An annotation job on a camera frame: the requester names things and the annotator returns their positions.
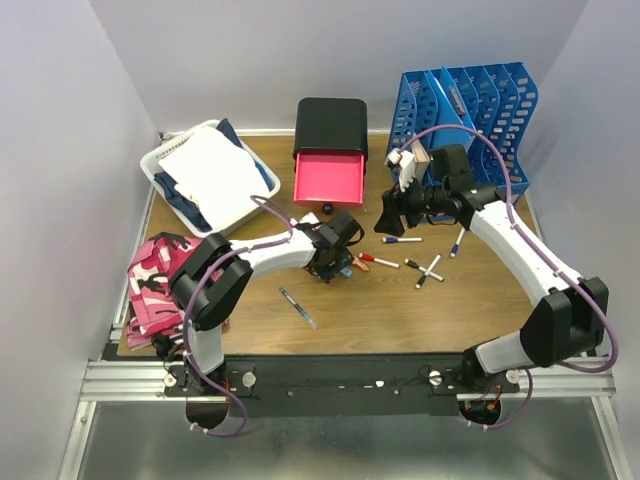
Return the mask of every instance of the white cloth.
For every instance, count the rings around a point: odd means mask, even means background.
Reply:
[[[213,232],[255,209],[250,195],[269,193],[251,155],[215,128],[199,128],[159,164],[176,190],[198,205]]]

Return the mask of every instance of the blue pen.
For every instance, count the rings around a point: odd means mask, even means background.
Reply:
[[[296,310],[298,310],[300,315],[302,315],[302,317],[307,321],[307,323],[309,324],[309,326],[311,327],[312,330],[316,330],[318,328],[318,324],[313,321],[313,319],[311,318],[311,315],[309,315],[307,312],[305,312],[304,308],[302,308],[298,304],[298,302],[296,302],[293,299],[293,297],[291,295],[289,295],[289,292],[287,292],[284,288],[280,287],[280,293],[282,293],[284,295],[284,298],[289,300],[289,303],[291,305],[293,305]]]
[[[455,258],[456,254],[458,253],[458,248],[460,248],[460,242],[462,241],[462,237],[464,237],[464,232],[466,232],[464,228],[460,229],[460,233],[458,234],[456,243],[453,245],[453,248],[451,249],[451,253],[449,254],[451,258]]]
[[[382,239],[382,243],[409,243],[409,242],[423,242],[424,238],[422,237],[411,237],[411,238],[396,238],[396,237],[384,237]]]

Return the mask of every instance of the white plastic bin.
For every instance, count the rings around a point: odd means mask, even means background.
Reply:
[[[160,173],[163,171],[162,168],[160,167],[160,164],[158,163],[159,160],[169,155],[176,148],[180,148],[180,146],[184,144],[184,142],[186,142],[187,139],[191,137],[191,135],[193,135],[193,132],[195,132],[196,129],[201,127],[216,128],[218,126],[218,123],[220,123],[219,120],[208,120],[204,123],[201,123],[200,125],[196,125],[195,127],[190,128],[186,132],[177,135],[176,137],[172,138],[171,140],[164,143],[163,145],[160,145],[158,148],[147,153],[144,157],[142,157],[142,160],[140,160],[140,168],[142,169],[144,174],[147,176],[147,178],[149,179],[153,187],[156,189],[156,191],[158,192],[158,195],[160,195],[165,201],[166,201],[166,198],[164,196],[164,190],[153,179],[156,173]],[[267,175],[269,175],[269,178],[273,182],[273,188],[269,192],[268,196],[269,198],[273,197],[280,190],[280,179],[276,176],[275,173],[273,173],[273,171],[269,168],[269,166],[265,164],[262,161],[262,159],[260,159],[260,157],[258,157],[258,155],[254,153],[253,150],[251,150],[242,140],[240,140],[240,142],[242,143],[242,147],[247,152],[249,152],[249,155],[251,155],[251,157],[256,162],[262,165],[264,167],[265,172],[267,172]],[[213,230],[210,232],[203,232],[202,230],[198,229],[193,223],[191,223],[189,219],[182,214],[182,212],[175,209],[171,205],[169,206],[175,212],[178,218],[180,218],[182,223],[184,223],[187,226],[187,228],[191,231],[191,233],[193,233],[196,237],[203,238],[211,233],[215,233]],[[256,205],[255,207],[245,210],[244,212],[239,212],[237,220],[234,220],[231,223],[229,223],[229,225],[224,226],[221,230],[219,230],[219,233],[226,236],[227,234],[233,232],[234,230],[239,228],[241,225],[243,225],[247,221],[251,220],[261,211],[262,211],[262,208]]]

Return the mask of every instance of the gray wall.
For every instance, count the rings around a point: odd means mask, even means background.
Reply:
[[[155,130],[86,0],[0,11],[0,476],[50,479],[107,338]]]
[[[388,129],[400,72],[523,60],[542,81],[587,0],[91,0],[162,130],[292,128],[305,96]]]
[[[637,1],[591,0],[547,75],[520,157],[547,243],[609,286],[618,419],[640,477],[638,18]]]

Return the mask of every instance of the wooden tabletop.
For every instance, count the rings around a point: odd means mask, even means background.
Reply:
[[[282,182],[275,200],[300,218],[308,208],[293,204],[293,137],[244,137]],[[421,225],[407,233],[421,243],[385,245],[373,232],[382,211],[380,195],[391,187],[383,166],[386,136],[369,138],[364,207],[351,210],[365,228],[362,242],[352,253],[367,252],[397,263],[411,258],[427,266],[436,254],[442,260],[435,272],[443,283],[427,280],[414,285],[416,270],[372,264],[368,273],[354,270],[350,279],[325,285],[302,270],[280,271],[252,280],[223,334],[226,353],[385,353],[459,351],[519,329],[532,310],[527,297],[507,267],[478,238],[467,234],[458,256],[448,254],[459,225]],[[327,218],[316,209],[321,219]],[[526,202],[518,205],[524,221],[532,220]],[[254,239],[283,230],[267,213],[249,221],[231,239]],[[189,236],[189,231],[160,196],[153,205],[147,237],[167,231]],[[311,330],[284,299],[286,288],[319,324]]]

